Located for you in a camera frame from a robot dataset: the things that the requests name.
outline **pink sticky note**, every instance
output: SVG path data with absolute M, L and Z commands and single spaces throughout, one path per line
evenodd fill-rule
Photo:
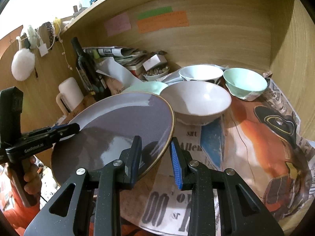
M 130 20 L 126 12 L 119 14 L 104 23 L 108 36 L 119 34 L 131 29 Z

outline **sticky note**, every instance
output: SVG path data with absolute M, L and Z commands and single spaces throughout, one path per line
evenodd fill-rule
M 174 11 L 137 21 L 139 33 L 147 33 L 162 28 L 188 27 L 186 11 Z
M 107 31 L 107 36 L 119 34 L 131 29 L 129 16 L 126 12 L 119 14 L 104 23 Z
M 157 15 L 168 13 L 168 12 L 173 12 L 173 9 L 172 9 L 171 6 L 160 7 L 160 8 L 157 8 L 157 9 L 144 11 L 144 12 L 141 12 L 138 15 L 138 20 L 142 20 L 144 18 L 149 18 L 149 17 L 157 16 Z

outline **hand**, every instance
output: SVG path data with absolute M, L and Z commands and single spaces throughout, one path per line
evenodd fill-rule
M 30 166 L 29 171 L 24 175 L 24 180 L 27 182 L 24 186 L 24 190 L 30 195 L 35 195 L 40 192 L 42 188 L 42 181 L 37 173 L 38 167 L 34 164 L 36 162 L 35 156 L 30 157 L 30 162 L 32 165 Z M 7 175 L 10 179 L 12 178 L 10 168 L 7 168 Z

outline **mug handle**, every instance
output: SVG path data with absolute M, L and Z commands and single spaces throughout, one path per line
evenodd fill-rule
M 59 108 L 61 109 L 61 111 L 63 112 L 63 114 L 65 116 L 68 116 L 69 115 L 69 112 L 67 111 L 67 108 L 64 106 L 64 104 L 62 103 L 61 99 L 62 99 L 63 95 L 62 93 L 59 93 L 57 96 L 56 96 L 56 103 L 57 105 L 59 106 Z

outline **person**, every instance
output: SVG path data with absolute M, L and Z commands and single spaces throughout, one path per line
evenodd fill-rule
M 12 194 L 14 198 L 14 207 L 13 209 L 4 211 L 4 216 L 7 218 L 11 226 L 15 229 L 15 231 L 23 236 L 26 227 L 31 223 L 34 217 L 39 212 L 39 199 L 40 199 L 40 191 L 42 187 L 42 181 L 40 180 L 39 174 L 37 173 L 38 167 L 35 164 L 36 158 L 33 156 L 30 158 L 30 162 L 32 163 L 28 172 L 25 173 L 24 180 L 27 182 L 24 189 L 27 193 L 31 195 L 35 195 L 37 197 L 37 204 L 33 207 L 25 207 L 22 203 L 22 200 L 15 189 L 12 180 Z M 10 169 L 7 169 L 8 177 L 11 179 Z M 127 220 L 122 219 L 121 226 L 121 234 L 122 236 L 154 236 L 154 234 L 147 232 L 132 223 L 129 223 Z M 89 225 L 89 236 L 93 236 L 93 227 L 94 224 L 90 223 Z

